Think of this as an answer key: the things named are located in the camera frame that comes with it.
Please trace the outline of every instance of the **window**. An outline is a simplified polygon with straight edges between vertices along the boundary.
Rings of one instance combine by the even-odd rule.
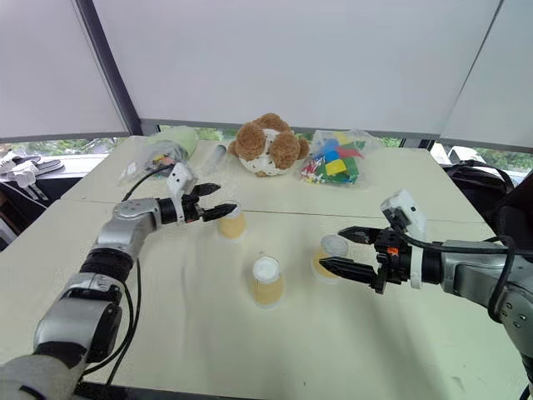
[[[171,128],[169,125],[159,125],[159,129],[164,131]],[[198,138],[201,140],[232,140],[237,134],[238,129],[217,129],[215,127],[195,127]],[[302,136],[309,142],[313,139],[312,132],[298,133],[296,135]],[[398,148],[401,144],[401,139],[393,137],[379,137],[383,146],[387,148]]]
[[[533,154],[507,152],[483,147],[454,146],[436,142],[431,155],[439,164],[457,164],[465,160],[476,160],[506,171],[515,185],[519,184],[533,169]]]
[[[20,142],[0,144],[0,157],[10,149],[19,155],[69,156],[80,154],[109,154],[125,138],[47,140],[44,142]]]

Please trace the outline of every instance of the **black bag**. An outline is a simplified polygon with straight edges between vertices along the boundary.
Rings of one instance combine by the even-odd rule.
[[[501,178],[494,173],[475,167],[495,169]],[[468,198],[472,206],[487,221],[494,212],[496,204],[513,190],[514,185],[505,171],[475,160],[462,161],[451,167],[443,167],[454,184]]]

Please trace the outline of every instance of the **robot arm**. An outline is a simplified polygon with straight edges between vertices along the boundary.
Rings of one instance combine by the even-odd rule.
[[[526,257],[516,255],[501,293],[495,301],[491,301],[506,264],[506,247],[493,242],[455,240],[437,243],[431,248],[412,247],[406,239],[423,238],[426,220],[409,193],[400,191],[387,199],[381,205],[381,210],[392,227],[349,227],[339,232],[340,236],[355,243],[374,245],[380,264],[377,272],[372,266],[341,257],[322,259],[321,265],[340,277],[367,283],[377,293],[383,293],[387,283],[401,284],[410,279],[414,288],[421,288],[422,282],[440,284],[446,293],[489,309],[491,317],[503,324],[521,354],[531,385],[533,263]],[[460,248],[468,249],[469,253],[459,252]]]
[[[200,196],[217,185],[195,186],[178,163],[168,180],[171,198],[121,202],[112,211],[80,271],[73,275],[37,326],[32,355],[0,368],[0,393],[13,399],[67,399],[89,363],[108,357],[115,345],[124,283],[146,237],[166,223],[223,217],[235,204],[205,210]]]

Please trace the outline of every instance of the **plush dog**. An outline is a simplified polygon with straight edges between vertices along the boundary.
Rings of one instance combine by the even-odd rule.
[[[258,177],[286,173],[296,160],[309,153],[307,140],[297,139],[289,125],[274,113],[245,123],[228,152]]]

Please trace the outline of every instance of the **blue block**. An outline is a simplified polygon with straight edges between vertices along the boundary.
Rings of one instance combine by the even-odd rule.
[[[336,139],[327,139],[322,148],[322,152],[328,153],[336,150],[340,146],[339,141]]]
[[[326,163],[330,163],[332,161],[338,160],[340,157],[339,153],[333,150],[324,154],[324,158],[326,159]]]

